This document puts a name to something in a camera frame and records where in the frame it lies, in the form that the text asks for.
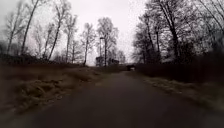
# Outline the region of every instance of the overcast sky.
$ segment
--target overcast sky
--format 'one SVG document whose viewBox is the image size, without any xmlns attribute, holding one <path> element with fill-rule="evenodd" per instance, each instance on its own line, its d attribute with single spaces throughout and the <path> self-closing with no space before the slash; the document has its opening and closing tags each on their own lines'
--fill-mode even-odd
<svg viewBox="0 0 224 128">
<path fill-rule="evenodd" d="M 4 25 L 5 16 L 12 11 L 18 0 L 0 0 L 0 25 Z M 119 38 L 117 42 L 118 49 L 125 52 L 130 58 L 133 51 L 132 41 L 138 16 L 144 11 L 144 3 L 146 0 L 69 0 L 72 3 L 72 13 L 78 15 L 77 28 L 81 33 L 85 23 L 92 23 L 97 27 L 99 18 L 109 17 L 112 19 L 114 26 L 119 29 Z M 44 9 L 38 13 L 35 21 L 47 19 L 49 15 L 48 9 Z M 89 56 L 88 63 L 92 65 L 96 52 Z"/>
</svg>

